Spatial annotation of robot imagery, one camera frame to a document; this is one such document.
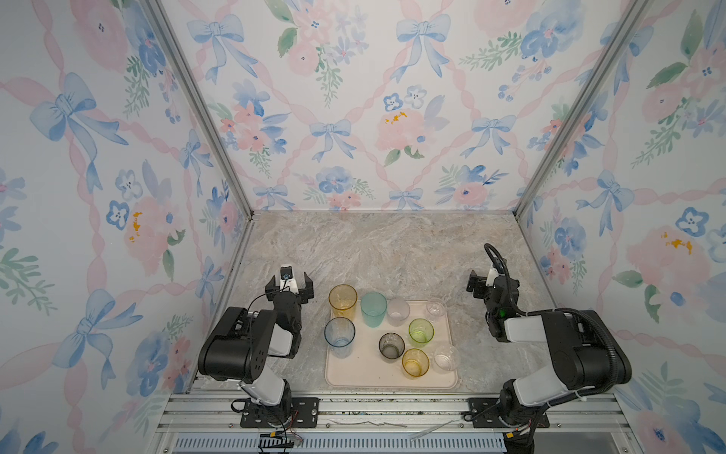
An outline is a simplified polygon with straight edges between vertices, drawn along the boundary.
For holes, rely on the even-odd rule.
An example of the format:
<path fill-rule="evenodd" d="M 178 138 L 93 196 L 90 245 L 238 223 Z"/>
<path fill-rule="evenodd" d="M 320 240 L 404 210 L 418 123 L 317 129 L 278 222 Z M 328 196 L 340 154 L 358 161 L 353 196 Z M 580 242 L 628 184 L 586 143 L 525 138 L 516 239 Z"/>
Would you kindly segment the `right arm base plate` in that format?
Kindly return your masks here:
<path fill-rule="evenodd" d="M 468 410 L 461 416 L 475 429 L 526 429 L 537 412 L 536 407 L 501 403 L 498 397 L 472 397 L 467 404 Z"/>

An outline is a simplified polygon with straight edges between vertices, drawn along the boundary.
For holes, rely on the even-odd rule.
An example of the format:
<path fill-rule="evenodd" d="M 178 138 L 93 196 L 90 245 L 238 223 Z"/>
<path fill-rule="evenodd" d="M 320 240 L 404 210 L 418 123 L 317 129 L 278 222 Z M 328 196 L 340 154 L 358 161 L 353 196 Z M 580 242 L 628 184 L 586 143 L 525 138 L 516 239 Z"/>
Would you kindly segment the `small smoky grey glass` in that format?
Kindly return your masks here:
<path fill-rule="evenodd" d="M 387 361 L 399 359 L 406 352 L 404 339 L 397 333 L 388 332 L 381 336 L 378 342 L 380 355 Z"/>

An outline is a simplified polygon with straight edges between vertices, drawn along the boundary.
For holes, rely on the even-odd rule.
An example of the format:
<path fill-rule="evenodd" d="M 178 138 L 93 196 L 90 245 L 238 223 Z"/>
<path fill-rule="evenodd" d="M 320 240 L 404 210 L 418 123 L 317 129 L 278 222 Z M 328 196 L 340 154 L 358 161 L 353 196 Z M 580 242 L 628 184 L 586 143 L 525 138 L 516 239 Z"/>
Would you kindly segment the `tall blue plastic glass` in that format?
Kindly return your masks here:
<path fill-rule="evenodd" d="M 331 354 L 337 359 L 346 359 L 351 355 L 355 334 L 357 334 L 355 324 L 345 317 L 330 320 L 323 332 Z"/>

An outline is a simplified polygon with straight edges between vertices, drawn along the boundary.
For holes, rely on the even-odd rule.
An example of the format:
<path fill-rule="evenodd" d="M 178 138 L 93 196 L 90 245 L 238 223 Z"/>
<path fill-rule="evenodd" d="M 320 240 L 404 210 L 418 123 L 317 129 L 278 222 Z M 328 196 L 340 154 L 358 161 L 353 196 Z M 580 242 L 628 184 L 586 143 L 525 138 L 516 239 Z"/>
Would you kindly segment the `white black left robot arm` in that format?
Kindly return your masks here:
<path fill-rule="evenodd" d="M 200 350 L 198 371 L 225 382 L 235 381 L 247 394 L 241 410 L 243 427 L 293 422 L 295 404 L 289 383 L 267 365 L 269 357 L 293 359 L 302 343 L 302 309 L 315 297 L 314 282 L 304 275 L 300 286 L 293 268 L 283 266 L 262 294 L 272 309 L 230 306 Z"/>

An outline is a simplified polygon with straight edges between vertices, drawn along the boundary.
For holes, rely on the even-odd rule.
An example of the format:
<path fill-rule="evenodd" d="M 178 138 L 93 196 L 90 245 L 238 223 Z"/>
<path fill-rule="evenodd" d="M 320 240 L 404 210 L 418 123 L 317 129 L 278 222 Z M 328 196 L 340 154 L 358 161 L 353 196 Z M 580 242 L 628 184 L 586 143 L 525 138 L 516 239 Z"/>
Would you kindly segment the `frosted clear glass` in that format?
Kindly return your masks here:
<path fill-rule="evenodd" d="M 403 298 L 393 298 L 388 302 L 387 321 L 393 327 L 400 327 L 410 317 L 410 304 Z"/>

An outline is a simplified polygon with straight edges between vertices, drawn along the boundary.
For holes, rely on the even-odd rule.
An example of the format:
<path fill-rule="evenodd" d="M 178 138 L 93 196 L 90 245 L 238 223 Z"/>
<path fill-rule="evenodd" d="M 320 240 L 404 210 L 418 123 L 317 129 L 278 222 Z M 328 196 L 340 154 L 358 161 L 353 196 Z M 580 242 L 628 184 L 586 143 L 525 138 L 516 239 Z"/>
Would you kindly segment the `small green glass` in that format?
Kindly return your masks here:
<path fill-rule="evenodd" d="M 408 338 L 413 347 L 424 347 L 432 342 L 435 337 L 435 327 L 431 321 L 424 318 L 417 318 L 408 325 Z"/>

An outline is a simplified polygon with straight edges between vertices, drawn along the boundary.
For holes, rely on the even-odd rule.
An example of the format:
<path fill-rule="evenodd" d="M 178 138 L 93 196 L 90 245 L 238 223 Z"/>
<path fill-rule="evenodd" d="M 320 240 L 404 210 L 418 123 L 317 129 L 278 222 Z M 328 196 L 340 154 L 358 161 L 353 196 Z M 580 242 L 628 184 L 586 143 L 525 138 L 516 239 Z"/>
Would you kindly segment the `clear faceted small glass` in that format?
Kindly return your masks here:
<path fill-rule="evenodd" d="M 430 321 L 437 321 L 447 315 L 447 307 L 441 298 L 432 298 L 425 305 L 425 317 Z"/>

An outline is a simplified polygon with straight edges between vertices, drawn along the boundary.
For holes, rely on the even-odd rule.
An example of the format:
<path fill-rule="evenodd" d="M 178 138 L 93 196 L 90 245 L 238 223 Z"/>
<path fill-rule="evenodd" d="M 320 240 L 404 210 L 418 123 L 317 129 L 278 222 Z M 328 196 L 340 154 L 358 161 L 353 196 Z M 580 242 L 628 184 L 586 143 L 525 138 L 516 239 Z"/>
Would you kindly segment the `teal textured plastic glass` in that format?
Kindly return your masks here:
<path fill-rule="evenodd" d="M 361 299 L 360 309 L 365 325 L 376 328 L 383 323 L 387 315 L 388 300 L 380 292 L 368 292 Z"/>

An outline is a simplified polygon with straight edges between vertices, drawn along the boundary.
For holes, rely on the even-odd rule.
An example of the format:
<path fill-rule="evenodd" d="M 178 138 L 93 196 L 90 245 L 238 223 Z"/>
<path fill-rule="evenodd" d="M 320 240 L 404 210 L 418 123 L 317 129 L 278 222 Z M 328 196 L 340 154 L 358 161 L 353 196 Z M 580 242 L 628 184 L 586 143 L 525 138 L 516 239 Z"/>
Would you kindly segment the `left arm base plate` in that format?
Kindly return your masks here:
<path fill-rule="evenodd" d="M 242 429 L 315 429 L 318 425 L 321 401 L 317 397 L 291 397 L 277 406 L 255 404 L 243 400 L 244 407 L 232 407 L 240 414 Z"/>

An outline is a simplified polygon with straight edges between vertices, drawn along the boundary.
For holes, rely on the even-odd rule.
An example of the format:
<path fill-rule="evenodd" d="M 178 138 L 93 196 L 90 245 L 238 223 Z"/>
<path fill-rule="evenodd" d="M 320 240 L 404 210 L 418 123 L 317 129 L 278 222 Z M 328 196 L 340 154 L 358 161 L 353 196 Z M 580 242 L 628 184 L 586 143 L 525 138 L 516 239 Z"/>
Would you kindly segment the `small amber glass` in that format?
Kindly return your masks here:
<path fill-rule="evenodd" d="M 410 348 L 402 355 L 402 367 L 412 378 L 425 376 L 430 369 L 430 360 L 423 350 Z"/>

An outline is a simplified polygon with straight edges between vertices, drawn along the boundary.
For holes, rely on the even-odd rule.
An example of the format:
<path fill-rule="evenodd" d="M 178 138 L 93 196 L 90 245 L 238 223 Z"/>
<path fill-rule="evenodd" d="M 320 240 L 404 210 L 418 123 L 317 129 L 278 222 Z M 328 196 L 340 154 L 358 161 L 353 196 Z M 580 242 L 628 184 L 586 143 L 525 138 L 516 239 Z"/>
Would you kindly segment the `tall yellow plastic glass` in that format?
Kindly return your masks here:
<path fill-rule="evenodd" d="M 357 291 L 348 284 L 336 285 L 328 294 L 328 303 L 335 318 L 353 321 L 357 314 L 357 301 Z"/>

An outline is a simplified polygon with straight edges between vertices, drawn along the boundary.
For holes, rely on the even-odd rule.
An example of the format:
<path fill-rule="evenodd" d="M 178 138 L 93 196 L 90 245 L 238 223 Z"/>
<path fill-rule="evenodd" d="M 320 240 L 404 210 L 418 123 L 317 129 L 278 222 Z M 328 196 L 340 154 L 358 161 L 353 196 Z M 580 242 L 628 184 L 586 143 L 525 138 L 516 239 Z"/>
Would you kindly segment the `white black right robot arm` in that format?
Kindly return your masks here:
<path fill-rule="evenodd" d="M 463 418 L 476 427 L 540 426 L 542 412 L 606 393 L 631 380 L 633 367 L 594 310 L 518 311 L 519 281 L 492 268 L 471 272 L 466 290 L 481 300 L 491 336 L 501 344 L 544 344 L 549 360 L 536 372 L 506 381 L 497 400 L 474 399 Z"/>

